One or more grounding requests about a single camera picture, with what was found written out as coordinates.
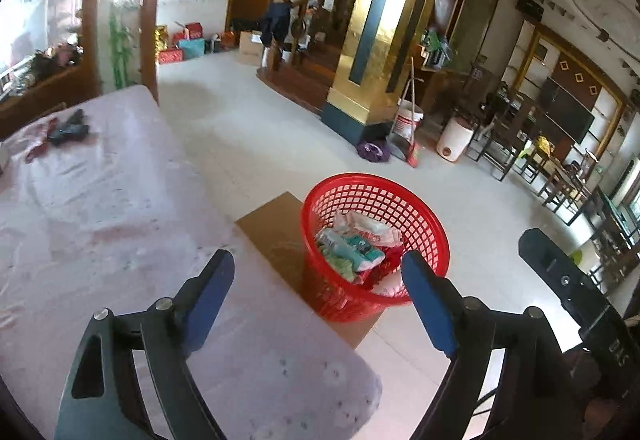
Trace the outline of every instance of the wall decoration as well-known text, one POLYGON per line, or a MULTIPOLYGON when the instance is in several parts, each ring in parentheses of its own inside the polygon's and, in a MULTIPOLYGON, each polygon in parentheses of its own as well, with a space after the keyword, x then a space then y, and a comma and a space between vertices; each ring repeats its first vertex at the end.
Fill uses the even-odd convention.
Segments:
POLYGON ((98 1, 98 68, 103 93, 140 84, 141 0, 98 1))
POLYGON ((454 56, 446 68, 466 74, 482 48, 498 0, 463 0, 449 46, 454 56))
POLYGON ((583 67, 564 52, 560 52, 558 64, 551 78, 578 99, 585 108, 590 111, 593 109, 602 85, 591 75, 588 68, 583 67))

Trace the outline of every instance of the white bucket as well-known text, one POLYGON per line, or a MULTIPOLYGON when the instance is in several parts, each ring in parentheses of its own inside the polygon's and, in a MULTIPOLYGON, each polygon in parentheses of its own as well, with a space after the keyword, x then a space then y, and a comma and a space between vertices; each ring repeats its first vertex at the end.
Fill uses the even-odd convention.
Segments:
MULTIPOLYGON (((423 110, 416 106, 414 113, 414 130, 418 126, 418 123, 424 117, 423 110)), ((398 120, 396 120, 396 125, 394 126, 394 133, 397 133, 403 136, 405 139, 409 140, 411 138, 411 102, 408 100, 403 100, 400 103, 400 107, 398 108, 398 120)))
POLYGON ((463 118, 452 116, 436 146, 438 154, 449 162, 455 162, 471 142, 474 130, 463 118))
POLYGON ((270 48, 265 47, 264 52, 262 53, 262 68, 269 67, 269 50, 270 48))

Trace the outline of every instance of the white container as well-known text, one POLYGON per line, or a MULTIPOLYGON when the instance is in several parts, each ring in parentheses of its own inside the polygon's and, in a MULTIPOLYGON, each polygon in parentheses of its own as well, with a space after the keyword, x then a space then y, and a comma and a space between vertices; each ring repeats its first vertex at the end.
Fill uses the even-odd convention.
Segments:
MULTIPOLYGON (((271 48, 265 48, 264 54, 262 54, 262 68, 267 68, 269 65, 269 52, 271 48)), ((282 53, 282 62, 286 64, 290 64, 293 58, 293 54, 291 52, 283 52, 282 53)))
POLYGON ((436 151, 449 162, 455 162, 471 142, 474 130, 464 118, 452 116, 442 132, 436 151))
POLYGON ((581 252, 581 258, 577 266, 585 274, 590 273, 600 264, 598 249, 591 240, 584 242, 578 250, 581 252))
POLYGON ((269 50, 271 50, 270 48, 264 48, 264 52, 262 54, 262 68, 268 68, 269 67, 269 50))
MULTIPOLYGON (((423 110, 416 106, 414 113, 414 130, 424 117, 423 110)), ((394 133, 403 136, 405 139, 411 139, 411 102, 408 100, 403 100, 400 103, 400 107, 398 108, 398 120, 396 120, 396 125, 394 126, 394 133)))

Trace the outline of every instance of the gold pillar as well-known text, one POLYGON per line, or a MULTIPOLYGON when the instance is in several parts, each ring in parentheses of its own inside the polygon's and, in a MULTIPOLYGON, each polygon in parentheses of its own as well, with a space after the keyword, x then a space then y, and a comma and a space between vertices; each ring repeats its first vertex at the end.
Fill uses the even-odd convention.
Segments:
POLYGON ((325 124, 357 144, 366 140, 364 128, 394 118, 412 49, 426 28, 433 3, 356 0, 334 85, 322 111, 325 124), (364 134, 358 134, 357 126, 364 134))

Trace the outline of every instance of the white tile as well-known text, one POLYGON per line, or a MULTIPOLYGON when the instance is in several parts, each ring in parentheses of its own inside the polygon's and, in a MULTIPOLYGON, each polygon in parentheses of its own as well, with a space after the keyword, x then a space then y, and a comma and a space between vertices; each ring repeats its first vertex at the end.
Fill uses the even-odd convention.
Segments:
MULTIPOLYGON (((422 151, 416 169, 394 158, 387 164, 361 160, 318 117, 262 84, 255 68, 236 63, 233 53, 159 67, 159 92, 169 124, 228 217, 239 218, 285 191, 303 200, 338 173, 389 178, 440 219, 451 251, 447 277, 463 296, 510 312, 539 306, 564 349, 579 342, 575 322, 518 256, 526 229, 539 227, 566 252, 591 235, 582 219, 570 228, 562 222, 559 216, 572 216, 566 208, 556 215, 542 207, 536 196, 541 179, 530 186, 511 173, 498 182, 487 160, 451 164, 430 150, 422 151)), ((358 438, 409 438, 448 360, 431 346, 411 306, 386 311, 358 352, 384 384, 383 405, 358 438)), ((486 385, 496 384, 498 375, 492 364, 486 385)), ((473 427, 481 428, 483 420, 474 419, 473 427)))
POLYGON ((404 360, 375 332, 365 337, 357 352, 380 376, 382 399, 378 411, 354 438, 410 438, 427 411, 438 385, 404 360))

